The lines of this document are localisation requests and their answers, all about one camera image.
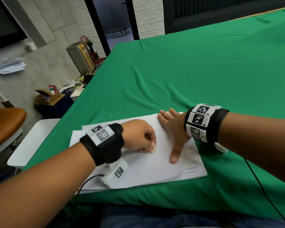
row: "television screen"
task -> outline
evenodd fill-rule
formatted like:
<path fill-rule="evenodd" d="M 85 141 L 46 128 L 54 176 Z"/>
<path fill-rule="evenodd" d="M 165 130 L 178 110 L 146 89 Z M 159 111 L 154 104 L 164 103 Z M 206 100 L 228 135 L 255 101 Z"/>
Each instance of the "television screen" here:
<path fill-rule="evenodd" d="M 0 48 L 25 38 L 25 33 L 0 0 Z"/>

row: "wrist strap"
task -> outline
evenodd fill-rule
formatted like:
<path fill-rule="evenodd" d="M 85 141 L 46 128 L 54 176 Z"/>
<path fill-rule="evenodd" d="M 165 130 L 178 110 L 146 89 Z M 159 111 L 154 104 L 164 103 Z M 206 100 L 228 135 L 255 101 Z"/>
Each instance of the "wrist strap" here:
<path fill-rule="evenodd" d="M 113 163 L 121 157 L 124 146 L 122 138 L 123 127 L 118 123 L 107 126 L 96 126 L 80 138 L 95 161 L 96 166 L 103 163 Z"/>
<path fill-rule="evenodd" d="M 213 144 L 218 142 L 219 127 L 228 112 L 221 106 L 198 104 L 187 111 L 184 129 L 190 137 Z"/>

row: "wire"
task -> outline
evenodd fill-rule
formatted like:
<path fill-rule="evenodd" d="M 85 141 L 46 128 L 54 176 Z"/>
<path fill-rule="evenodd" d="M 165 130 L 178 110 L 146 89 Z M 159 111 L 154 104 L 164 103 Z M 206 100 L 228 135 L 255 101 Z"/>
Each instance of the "wire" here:
<path fill-rule="evenodd" d="M 77 199 L 78 199 L 78 196 L 79 196 L 79 193 L 80 193 L 81 189 L 83 188 L 83 186 L 84 186 L 89 180 L 91 180 L 92 178 L 97 177 L 97 176 L 103 177 L 104 174 L 97 174 L 97 175 L 94 175 L 94 176 L 90 177 L 90 178 L 89 178 L 88 180 L 86 180 L 86 181 L 81 185 L 81 187 L 79 188 L 78 193 L 77 193 L 76 198 L 75 198 L 75 201 L 74 201 L 74 205 L 73 205 L 73 209 L 72 209 L 72 213 L 71 213 L 71 217 L 70 217 L 70 223 L 71 223 L 72 220 L 73 220 L 73 216 L 74 216 L 74 212 L 75 212 L 75 207 L 76 207 L 76 201 L 77 201 Z"/>
<path fill-rule="evenodd" d="M 258 184 L 260 185 L 263 194 L 265 195 L 266 199 L 269 201 L 269 203 L 272 205 L 272 207 L 277 211 L 277 213 L 281 216 L 281 218 L 283 218 L 283 220 L 285 221 L 284 216 L 280 213 L 280 211 L 275 207 L 275 205 L 272 203 L 272 201 L 269 199 L 265 189 L 263 188 L 261 182 L 259 181 L 259 179 L 257 178 L 256 174 L 254 173 L 254 171 L 252 170 L 251 166 L 249 165 L 248 161 L 244 158 L 246 164 L 248 165 L 249 169 L 251 170 L 252 174 L 254 175 L 255 179 L 257 180 Z"/>

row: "stack of paper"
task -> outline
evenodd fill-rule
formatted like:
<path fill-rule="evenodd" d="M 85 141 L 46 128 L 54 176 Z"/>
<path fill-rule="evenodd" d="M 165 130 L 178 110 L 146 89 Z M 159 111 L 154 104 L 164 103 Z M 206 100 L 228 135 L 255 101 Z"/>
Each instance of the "stack of paper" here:
<path fill-rule="evenodd" d="M 0 61 L 0 74 L 8 74 L 24 70 L 26 64 L 23 61 L 24 59 L 19 57 Z"/>
<path fill-rule="evenodd" d="M 154 128 L 157 151 L 154 153 L 139 153 L 133 150 L 122 149 L 122 158 L 128 163 L 128 169 L 115 184 L 114 188 L 128 188 L 159 182 L 185 180 L 207 175 L 207 171 L 193 139 L 190 139 L 185 145 L 181 157 L 176 164 L 171 164 L 169 162 L 173 138 L 159 123 L 157 114 L 83 126 L 83 130 L 73 131 L 70 146 L 78 142 L 79 139 L 85 135 L 85 131 L 92 129 L 97 125 L 105 126 L 112 123 L 121 124 L 132 119 L 145 120 Z M 106 164 L 96 167 L 89 178 L 102 173 L 105 165 Z M 91 179 L 82 188 L 84 191 L 105 189 L 108 189 L 108 187 L 98 178 Z"/>

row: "green tablecloth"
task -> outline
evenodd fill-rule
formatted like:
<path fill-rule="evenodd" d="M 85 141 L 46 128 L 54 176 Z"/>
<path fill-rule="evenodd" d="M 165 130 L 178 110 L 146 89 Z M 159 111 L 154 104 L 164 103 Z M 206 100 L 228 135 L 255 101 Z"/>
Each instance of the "green tablecloth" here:
<path fill-rule="evenodd" d="M 82 125 L 170 107 L 186 111 L 197 103 L 285 119 L 285 10 L 117 44 L 25 169 L 66 149 Z M 83 194 L 79 202 L 279 217 L 243 158 L 197 146 L 207 177 Z M 285 215 L 285 183 L 252 168 Z"/>

